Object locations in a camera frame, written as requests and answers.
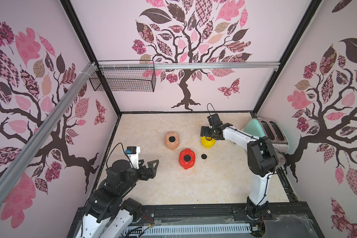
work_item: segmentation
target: tree mural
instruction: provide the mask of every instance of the tree mural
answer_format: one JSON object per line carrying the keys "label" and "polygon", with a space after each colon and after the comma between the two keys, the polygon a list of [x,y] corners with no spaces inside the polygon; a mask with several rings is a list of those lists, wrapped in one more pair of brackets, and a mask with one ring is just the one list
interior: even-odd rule
{"label": "tree mural", "polygon": [[336,159],[337,182],[341,184],[345,177],[357,195],[357,170],[351,167],[357,165],[357,70],[346,67],[347,59],[352,63],[349,67],[357,65],[357,38],[344,39],[339,44],[342,43],[346,46],[345,56],[338,55],[332,44],[319,67],[315,62],[305,66],[305,79],[287,98],[297,110],[292,117],[301,134],[294,154],[286,155],[286,159],[297,180],[296,162],[310,143],[318,144],[315,152],[324,153],[324,163]]}
{"label": "tree mural", "polygon": [[[248,47],[251,42],[240,41],[248,29],[242,29],[248,19],[244,0],[146,0],[155,8],[143,11],[140,16],[147,16],[153,23],[136,21],[137,31],[143,41],[134,40],[132,49],[140,57],[140,63],[153,60],[159,63],[202,63],[202,62],[244,62],[251,54],[238,53]],[[153,53],[147,54],[149,47]],[[214,81],[215,77],[224,77],[233,73],[232,69],[181,69],[181,70],[157,70],[161,81],[169,83],[178,82],[184,98],[174,105],[184,105],[185,109],[192,111],[189,105],[200,105],[193,101],[188,89],[187,81],[192,79],[202,80],[205,75]],[[146,71],[145,77],[152,72]],[[229,97],[239,90],[239,79],[235,80],[231,87],[218,88],[219,91]]]}
{"label": "tree mural", "polygon": [[[3,26],[10,32],[9,35],[13,36],[12,29],[5,23],[0,29],[3,29]],[[52,45],[42,36],[38,37],[46,50],[44,58],[40,58],[41,44],[37,42],[33,29],[27,28],[26,34],[19,32],[19,35],[7,38],[0,33],[0,46],[5,46],[4,42],[10,44],[14,38],[19,56],[24,62],[18,70],[9,56],[0,49],[0,118],[3,119],[0,122],[0,135],[8,140],[16,139],[23,144],[29,141],[62,95],[67,92],[65,85],[72,84],[76,78],[75,65],[71,64],[71,67],[66,69],[62,55],[56,57]],[[33,64],[34,75],[29,71],[32,59],[37,60]],[[74,128],[86,124],[86,120],[82,119],[89,106],[89,98],[84,98],[86,88],[85,84],[50,133],[51,141],[37,152],[33,161],[39,160],[28,165],[35,168],[31,178],[40,191],[48,193],[48,183],[59,178],[63,169],[62,162],[66,167],[79,166],[84,169],[86,192],[89,176],[98,168],[93,167],[98,153],[90,160],[69,153],[69,147],[74,145],[73,138],[79,136]],[[105,109],[98,101],[97,109],[99,114],[93,121],[94,124],[104,122]],[[20,148],[10,146],[0,148],[0,166],[4,167],[13,161],[20,151]],[[0,171],[0,176],[5,170],[6,168]]]}

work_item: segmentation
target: wall decal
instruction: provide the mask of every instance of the wall decal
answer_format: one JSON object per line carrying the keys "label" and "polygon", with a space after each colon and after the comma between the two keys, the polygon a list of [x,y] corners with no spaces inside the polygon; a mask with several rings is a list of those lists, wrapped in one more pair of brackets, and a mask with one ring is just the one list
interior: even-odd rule
{"label": "wall decal", "polygon": [[[244,62],[251,56],[240,53],[251,45],[251,41],[240,41],[248,31],[241,29],[248,19],[246,8],[240,10],[245,5],[244,0],[215,0],[221,7],[218,12],[212,0],[181,0],[166,4],[152,0],[147,2],[159,8],[143,11],[140,16],[144,17],[136,21],[136,30],[141,39],[134,40],[131,47],[141,55],[140,60],[152,59],[159,63]],[[160,25],[167,22],[170,23],[168,28]],[[193,111],[189,105],[200,103],[191,99],[188,79],[202,81],[205,75],[210,81],[215,81],[215,77],[224,77],[233,72],[232,69],[163,70],[160,82],[165,79],[169,83],[178,82],[184,98],[172,108],[184,106],[186,110]],[[143,75],[148,77],[150,74],[146,71]],[[230,88],[222,87],[225,88],[222,91],[224,95],[228,97],[238,92],[239,81],[229,82],[232,84]]]}

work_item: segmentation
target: pink leaf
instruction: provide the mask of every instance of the pink leaf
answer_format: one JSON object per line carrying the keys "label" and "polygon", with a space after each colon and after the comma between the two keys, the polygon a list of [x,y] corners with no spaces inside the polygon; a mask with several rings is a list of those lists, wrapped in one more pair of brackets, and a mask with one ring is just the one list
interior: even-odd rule
{"label": "pink leaf", "polygon": [[49,97],[46,97],[41,102],[41,110],[44,112],[51,112],[53,109],[53,103]]}
{"label": "pink leaf", "polygon": [[193,33],[190,35],[190,40],[192,41],[192,43],[198,40],[198,34],[196,31],[193,31]]}
{"label": "pink leaf", "polygon": [[8,123],[8,125],[17,133],[24,133],[27,130],[27,122],[24,120],[14,120]]}
{"label": "pink leaf", "polygon": [[239,20],[239,24],[241,25],[241,28],[246,24],[246,22],[248,21],[248,12],[246,11],[246,7],[245,9],[243,9],[242,14],[241,14],[241,19]]}
{"label": "pink leaf", "polygon": [[183,41],[182,39],[180,39],[180,40],[178,41],[178,47],[179,47],[179,49],[184,49],[185,46],[186,46],[185,41]]}
{"label": "pink leaf", "polygon": [[335,171],[335,177],[337,179],[338,185],[344,181],[344,171],[342,167],[338,167]]}
{"label": "pink leaf", "polygon": [[83,119],[77,121],[77,124],[78,124],[79,126],[83,126],[85,123],[86,123],[86,121],[83,120]]}
{"label": "pink leaf", "polygon": [[11,190],[4,200],[4,203],[6,204],[1,212],[0,219],[3,221],[12,217],[12,228],[18,227],[25,219],[23,210],[33,205],[32,199],[35,197],[35,185],[32,179],[24,173],[19,183]]}
{"label": "pink leaf", "polygon": [[221,8],[220,12],[218,13],[218,16],[215,20],[223,18],[226,21],[231,21],[232,17],[236,17],[239,15],[238,9],[243,7],[244,4],[245,4],[244,0],[239,0],[237,3],[236,3],[236,0],[227,1],[222,6],[222,8]]}
{"label": "pink leaf", "polygon": [[205,52],[208,50],[208,48],[209,48],[209,45],[208,45],[208,44],[200,45],[200,46],[198,47],[198,51],[199,51],[201,54],[203,54],[203,53],[205,53]]}
{"label": "pink leaf", "polygon": [[336,121],[340,119],[345,113],[342,112],[332,112],[331,114],[326,115],[326,118],[330,121]]}
{"label": "pink leaf", "polygon": [[210,80],[212,80],[212,81],[215,81],[215,78],[214,78],[213,75],[209,74],[207,77],[208,77],[208,79],[210,79]]}
{"label": "pink leaf", "polygon": [[180,63],[184,62],[184,61],[186,60],[186,57],[187,57],[187,56],[188,56],[188,53],[187,53],[187,52],[183,53],[183,54],[181,55],[181,57],[180,57]]}
{"label": "pink leaf", "polygon": [[346,95],[343,100],[341,100],[341,104],[347,107],[351,107],[354,104],[354,101],[356,100],[356,96],[354,95],[354,92],[349,93]]}
{"label": "pink leaf", "polygon": [[19,107],[24,111],[28,111],[28,109],[32,106],[27,98],[17,95],[15,96],[15,98]]}
{"label": "pink leaf", "polygon": [[39,58],[38,52],[41,49],[41,45],[36,42],[35,39],[35,31],[31,28],[27,28],[26,35],[19,32],[19,35],[15,36],[17,51],[26,67],[28,67],[27,64],[29,60]]}

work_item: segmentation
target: black wire basket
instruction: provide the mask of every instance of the black wire basket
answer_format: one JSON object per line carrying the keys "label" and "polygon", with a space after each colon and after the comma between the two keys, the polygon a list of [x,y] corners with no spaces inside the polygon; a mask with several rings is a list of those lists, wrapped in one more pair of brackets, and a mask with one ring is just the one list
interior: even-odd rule
{"label": "black wire basket", "polygon": [[100,67],[100,71],[90,76],[90,83],[95,91],[104,91],[107,86],[102,83],[107,81],[110,91],[136,91],[154,92],[156,84],[155,64],[152,60],[111,60],[111,61],[139,61],[138,67],[119,64],[110,67]]}

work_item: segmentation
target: black frame edge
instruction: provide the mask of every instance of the black frame edge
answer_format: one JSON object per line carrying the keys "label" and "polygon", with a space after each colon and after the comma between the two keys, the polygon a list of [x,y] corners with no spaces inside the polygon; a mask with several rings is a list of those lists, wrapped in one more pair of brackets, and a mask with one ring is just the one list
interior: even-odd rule
{"label": "black frame edge", "polygon": [[281,71],[285,67],[288,59],[290,58],[292,52],[294,51],[296,45],[298,44],[305,29],[308,27],[309,23],[311,22],[311,19],[314,16],[314,14],[316,13],[316,10],[319,7],[321,2],[322,2],[322,0],[312,0],[312,2],[309,4],[307,11],[305,12],[303,18],[301,19],[299,26],[296,28],[296,31],[295,31],[294,35],[292,36],[290,43],[288,44],[286,50],[283,53],[283,56],[280,59],[280,65],[279,65],[278,69],[271,75],[271,78],[268,80],[268,83],[267,83],[265,89],[263,90],[262,94],[259,97],[257,104],[255,105],[255,108],[253,110],[253,112],[255,114],[258,113],[258,111],[262,107],[263,103],[265,102],[272,87],[274,86],[276,80],[278,79]]}
{"label": "black frame edge", "polygon": [[60,0],[63,9],[66,12],[67,17],[69,18],[71,25],[73,26],[75,33],[78,36],[78,39],[80,40],[83,49],[86,52],[87,57],[89,58],[89,60],[91,62],[94,62],[98,68],[97,72],[99,74],[100,77],[100,81],[101,83],[104,85],[105,88],[105,93],[112,105],[112,107],[115,110],[115,113],[118,117],[120,117],[121,115],[121,111],[119,109],[118,104],[116,103],[116,100],[114,98],[114,95],[112,94],[112,92],[109,90],[109,85],[107,83],[107,81],[105,80],[105,77],[102,75],[102,72],[99,69],[99,63],[97,58],[95,57],[94,51],[91,48],[91,45],[86,37],[85,32],[83,31],[82,25],[80,23],[80,21],[78,20],[78,17],[74,11],[73,5],[71,4],[70,0]]}

